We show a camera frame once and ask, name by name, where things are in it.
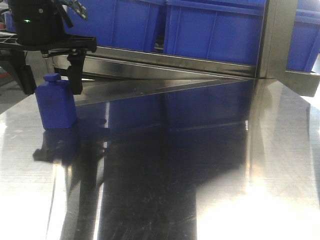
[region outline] blue bottle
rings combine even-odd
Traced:
[[[70,83],[59,73],[44,75],[45,82],[35,90],[42,125],[45,129],[66,129],[77,119]]]

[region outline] metal surface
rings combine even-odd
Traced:
[[[168,131],[142,98],[78,106],[53,131],[33,95],[1,114],[0,239],[320,238],[319,110],[259,80],[248,131]]]
[[[218,78],[209,80],[101,80],[87,81],[81,95],[75,95],[77,105],[168,93],[222,84],[246,82],[244,79]]]
[[[98,47],[95,53],[89,53],[90,59],[86,59],[84,69],[86,73],[100,73],[103,75],[109,75],[110,68],[101,69],[95,67],[95,64],[101,65],[101,61],[104,63],[112,60],[131,62],[132,65],[148,64],[158,67],[171,67],[176,69],[186,69],[189,71],[220,73],[225,75],[236,75],[242,77],[254,77],[255,67],[251,65],[240,65],[235,63],[217,62],[205,59],[195,59],[188,57],[180,57],[173,55],[164,55],[159,53],[139,52],[126,49],[117,49],[109,47]],[[56,68],[65,69],[66,61],[63,56],[54,58]]]
[[[277,79],[304,96],[314,96],[320,75],[287,70],[298,1],[267,0],[256,77]]]
[[[55,68],[67,69],[68,61],[64,56],[54,57],[53,61]],[[199,70],[196,71],[192,69],[174,68],[93,56],[87,56],[85,58],[83,73],[85,75],[105,78],[143,80],[199,80],[212,79],[213,76],[221,76],[221,74],[212,72],[201,72]]]
[[[122,61],[131,61],[242,77],[253,77],[255,73],[255,66],[252,65],[219,62],[158,53],[138,52],[109,47],[98,47],[95,53],[90,53],[89,55]]]
[[[296,19],[298,0],[267,0],[263,19],[258,78],[283,79]]]

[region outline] bottle cap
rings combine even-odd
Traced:
[[[47,73],[43,78],[45,81],[52,83],[61,80],[61,75],[59,73]]]

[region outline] reflective metal surface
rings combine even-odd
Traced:
[[[165,55],[159,53],[148,53],[148,52],[139,52],[132,51],[127,49],[117,49],[110,47],[98,47],[95,53],[88,53],[84,63],[84,72],[90,74],[102,74],[102,75],[110,75],[108,71],[112,71],[111,67],[107,69],[98,68],[95,66],[96,64],[108,66],[113,61],[117,60],[119,63],[127,64],[131,63],[131,65],[136,64],[147,64],[148,66],[158,66],[158,67],[169,67],[176,68],[183,71],[200,71],[200,72],[208,72],[208,73],[219,73],[225,75],[235,75],[242,77],[254,77],[255,75],[255,66],[251,65],[243,65],[243,64],[235,64],[235,63],[227,63],[227,62],[218,62],[206,59],[196,59],[190,57],[181,57],[181,56],[173,56],[173,55]],[[64,56],[54,57],[55,67],[60,69],[66,69],[68,61]],[[154,75],[153,79],[158,79],[159,75]]]
[[[221,84],[247,82],[245,79],[215,77],[208,80],[112,80],[85,81],[81,95],[75,95],[77,105],[168,93]]]
[[[251,90],[79,105],[58,130],[27,97],[0,115],[0,239],[318,240],[319,110]]]

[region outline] metal frame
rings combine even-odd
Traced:
[[[298,0],[266,0],[257,66],[98,47],[89,53],[87,75],[125,79],[187,80],[212,77],[277,79],[300,95],[313,96],[320,82],[316,73],[287,70]],[[66,69],[65,57],[54,65]]]

